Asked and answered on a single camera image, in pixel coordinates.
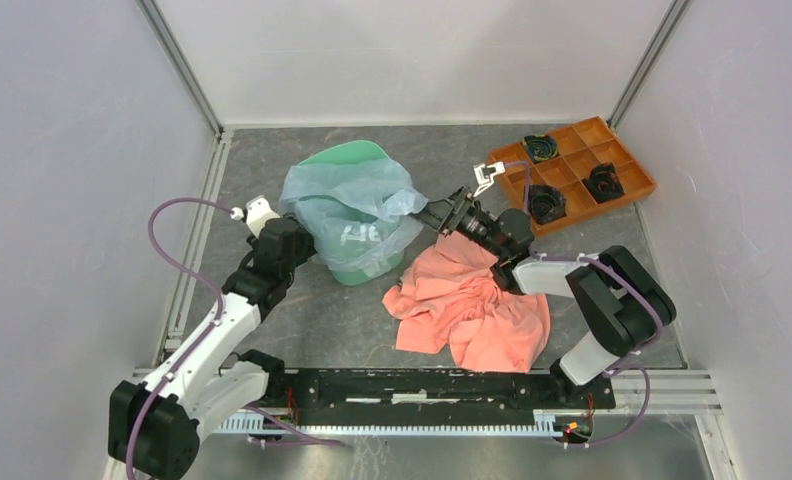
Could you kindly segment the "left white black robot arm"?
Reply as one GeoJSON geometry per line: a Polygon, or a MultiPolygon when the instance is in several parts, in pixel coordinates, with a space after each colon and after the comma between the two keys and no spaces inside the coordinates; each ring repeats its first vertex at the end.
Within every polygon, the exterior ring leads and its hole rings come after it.
{"type": "Polygon", "coordinates": [[[107,448],[129,474],[180,479],[202,442],[245,404],[278,405],[285,379],[253,361],[216,373],[232,350],[286,297],[314,241],[292,215],[266,221],[199,326],[162,365],[137,383],[122,381],[109,404],[107,448]]]}

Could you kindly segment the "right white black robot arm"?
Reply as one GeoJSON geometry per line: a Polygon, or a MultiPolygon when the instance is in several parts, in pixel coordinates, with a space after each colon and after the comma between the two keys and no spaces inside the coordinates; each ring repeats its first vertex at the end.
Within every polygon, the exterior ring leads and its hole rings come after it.
{"type": "Polygon", "coordinates": [[[509,208],[493,216],[468,187],[412,216],[440,234],[459,233],[494,255],[490,271],[502,290],[575,300],[588,331],[550,368],[550,396],[563,408],[578,406],[589,396],[589,383],[657,342],[677,317],[671,297],[624,246],[568,257],[538,253],[529,214],[509,208]]]}

